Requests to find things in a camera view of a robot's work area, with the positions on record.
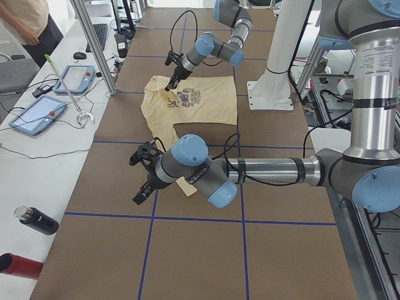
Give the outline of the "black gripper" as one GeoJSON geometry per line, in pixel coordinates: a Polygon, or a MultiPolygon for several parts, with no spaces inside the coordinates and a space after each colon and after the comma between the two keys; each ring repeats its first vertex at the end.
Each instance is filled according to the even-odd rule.
{"type": "Polygon", "coordinates": [[[174,69],[173,75],[171,76],[171,81],[165,87],[165,91],[176,89],[176,83],[181,80],[187,79],[188,77],[189,71],[185,69],[181,64],[178,64],[174,69]]]}
{"type": "Polygon", "coordinates": [[[147,181],[141,187],[140,191],[133,197],[133,201],[137,205],[141,205],[146,197],[155,191],[156,189],[164,189],[166,187],[166,183],[159,179],[154,171],[149,172],[147,174],[147,181]]]}

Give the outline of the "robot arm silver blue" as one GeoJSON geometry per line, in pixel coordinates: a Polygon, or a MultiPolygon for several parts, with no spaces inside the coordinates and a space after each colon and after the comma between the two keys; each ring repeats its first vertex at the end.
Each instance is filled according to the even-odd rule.
{"type": "Polygon", "coordinates": [[[233,29],[229,41],[224,42],[213,33],[205,32],[196,39],[194,46],[186,54],[170,50],[165,65],[175,63],[176,67],[165,87],[166,91],[176,89],[179,82],[187,79],[208,56],[219,58],[232,66],[240,65],[244,58],[244,42],[253,30],[250,14],[239,5],[239,1],[216,1],[213,18],[233,29]]]}
{"type": "Polygon", "coordinates": [[[322,149],[308,158],[209,157],[204,140],[188,134],[168,151],[152,140],[140,145],[130,165],[142,164],[147,180],[134,197],[143,203],[178,178],[217,208],[227,206],[238,184],[324,186],[377,213],[399,206],[399,154],[394,121],[399,104],[399,2],[324,1],[319,34],[324,48],[355,53],[351,142],[344,152],[322,149]]]}

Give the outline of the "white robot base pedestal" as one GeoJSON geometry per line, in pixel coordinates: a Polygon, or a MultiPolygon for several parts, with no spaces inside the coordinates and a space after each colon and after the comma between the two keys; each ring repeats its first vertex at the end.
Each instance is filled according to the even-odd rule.
{"type": "Polygon", "coordinates": [[[284,0],[278,14],[264,74],[247,83],[251,110],[292,111],[289,74],[301,33],[312,11],[312,0],[284,0]]]}

